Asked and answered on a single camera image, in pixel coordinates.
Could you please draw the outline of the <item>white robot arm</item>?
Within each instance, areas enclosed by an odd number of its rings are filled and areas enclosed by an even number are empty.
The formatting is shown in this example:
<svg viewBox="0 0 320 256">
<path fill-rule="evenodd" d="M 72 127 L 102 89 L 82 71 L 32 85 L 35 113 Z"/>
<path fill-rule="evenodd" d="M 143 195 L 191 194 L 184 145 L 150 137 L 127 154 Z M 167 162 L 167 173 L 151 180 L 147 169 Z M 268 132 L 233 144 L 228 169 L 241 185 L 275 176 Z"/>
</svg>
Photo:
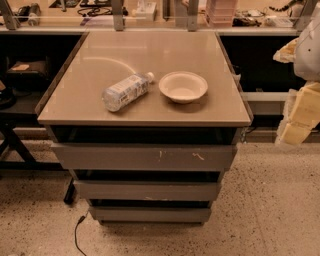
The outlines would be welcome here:
<svg viewBox="0 0 320 256">
<path fill-rule="evenodd" d="M 306 83 L 290 89 L 277 129 L 280 146 L 301 144 L 320 123 L 320 15 L 314 16 L 298 38 L 277 50 L 273 59 L 293 63 L 294 74 Z"/>
</svg>

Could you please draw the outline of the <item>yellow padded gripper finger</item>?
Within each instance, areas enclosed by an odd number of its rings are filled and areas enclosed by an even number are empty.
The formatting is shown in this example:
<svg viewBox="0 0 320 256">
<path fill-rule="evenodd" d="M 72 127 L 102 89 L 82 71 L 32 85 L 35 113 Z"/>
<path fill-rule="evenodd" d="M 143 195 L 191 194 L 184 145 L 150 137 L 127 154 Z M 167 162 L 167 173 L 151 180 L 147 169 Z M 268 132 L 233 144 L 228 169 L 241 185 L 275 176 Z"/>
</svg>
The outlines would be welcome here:
<svg viewBox="0 0 320 256">
<path fill-rule="evenodd" d="M 320 83 L 307 81 L 299 90 L 290 89 L 277 129 L 276 144 L 296 146 L 320 123 Z"/>
</svg>

